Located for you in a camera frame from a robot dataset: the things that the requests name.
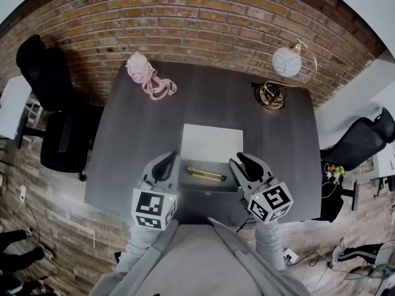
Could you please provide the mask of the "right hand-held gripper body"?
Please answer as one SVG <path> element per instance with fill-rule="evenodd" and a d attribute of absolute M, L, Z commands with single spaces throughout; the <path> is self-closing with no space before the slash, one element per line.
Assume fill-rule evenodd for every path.
<path fill-rule="evenodd" d="M 247 211 L 265 224 L 285 216 L 294 203 L 286 184 L 274 176 L 264 182 L 244 183 L 241 189 L 247 200 Z"/>

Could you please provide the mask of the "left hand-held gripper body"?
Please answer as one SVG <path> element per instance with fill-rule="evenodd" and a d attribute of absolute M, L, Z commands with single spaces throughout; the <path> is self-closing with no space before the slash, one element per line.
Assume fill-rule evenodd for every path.
<path fill-rule="evenodd" d="M 138 226 L 165 230 L 178 206 L 178 178 L 141 179 L 133 189 L 131 215 Z"/>

